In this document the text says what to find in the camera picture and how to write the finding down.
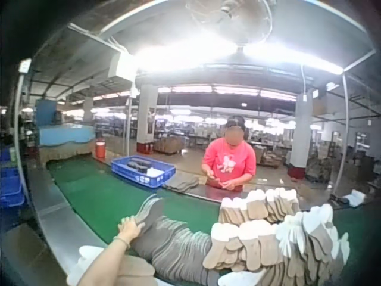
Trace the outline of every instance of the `pink shirt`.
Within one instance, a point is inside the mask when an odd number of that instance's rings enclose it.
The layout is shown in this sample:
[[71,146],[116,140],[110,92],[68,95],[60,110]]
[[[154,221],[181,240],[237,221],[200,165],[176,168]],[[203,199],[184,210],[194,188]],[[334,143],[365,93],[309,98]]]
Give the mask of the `pink shirt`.
[[[238,146],[231,147],[224,138],[209,144],[202,164],[207,164],[220,182],[236,179],[244,174],[255,175],[257,169],[254,150],[248,143],[242,141]],[[207,184],[221,188],[216,181],[207,180]],[[236,186],[234,191],[242,191],[242,186]]]

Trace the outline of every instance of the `blue crate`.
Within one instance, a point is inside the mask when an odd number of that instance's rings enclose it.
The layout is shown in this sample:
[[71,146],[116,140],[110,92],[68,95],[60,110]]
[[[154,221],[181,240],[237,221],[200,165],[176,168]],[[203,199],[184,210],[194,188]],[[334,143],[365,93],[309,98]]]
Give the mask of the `blue crate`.
[[0,178],[4,178],[4,177],[13,177],[13,176],[18,176],[18,169],[17,167],[6,167],[6,168],[3,168],[1,167],[1,170],[0,170]]
[[20,184],[18,192],[15,194],[1,195],[0,206],[1,208],[17,207],[22,206],[25,202],[25,197],[23,194],[23,188]]
[[9,147],[5,147],[5,148],[1,149],[0,161],[1,162],[6,162],[6,161],[10,161],[10,160],[11,160],[10,148]]
[[[146,174],[131,170],[131,168],[127,167],[127,163],[133,158],[148,161],[152,164],[153,168],[164,171],[164,173],[157,177],[149,177]],[[171,164],[141,156],[130,156],[121,159],[115,159],[111,161],[111,170],[124,178],[152,189],[160,187],[162,184],[167,182],[176,172],[175,166]]]
[[19,192],[21,180],[19,176],[1,177],[1,196],[13,195]]

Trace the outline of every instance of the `white pillar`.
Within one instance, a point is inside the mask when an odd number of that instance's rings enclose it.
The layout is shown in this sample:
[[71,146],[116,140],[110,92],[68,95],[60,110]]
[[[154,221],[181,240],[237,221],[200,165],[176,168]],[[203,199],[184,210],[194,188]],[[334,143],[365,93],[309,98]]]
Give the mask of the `white pillar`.
[[93,114],[91,109],[94,107],[94,100],[92,97],[85,97],[83,102],[83,123],[92,123]]
[[304,177],[310,151],[311,127],[313,114],[312,92],[300,94],[296,99],[295,122],[292,151],[288,175],[297,179]]
[[143,85],[140,90],[136,138],[138,152],[147,153],[146,145],[154,141],[157,95],[157,86]]

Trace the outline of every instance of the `woman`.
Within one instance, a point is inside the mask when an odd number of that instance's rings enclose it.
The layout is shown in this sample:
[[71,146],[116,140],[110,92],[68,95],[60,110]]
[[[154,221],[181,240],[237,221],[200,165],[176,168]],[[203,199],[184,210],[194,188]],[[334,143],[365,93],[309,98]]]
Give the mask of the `woman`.
[[208,146],[202,161],[207,185],[241,192],[243,185],[255,175],[257,162],[253,148],[243,140],[245,129],[242,116],[229,117],[224,137]]
[[135,218],[127,217],[118,225],[119,234],[94,260],[83,274],[78,286],[112,286],[118,276],[121,260],[133,239],[139,236],[144,223],[137,225]]

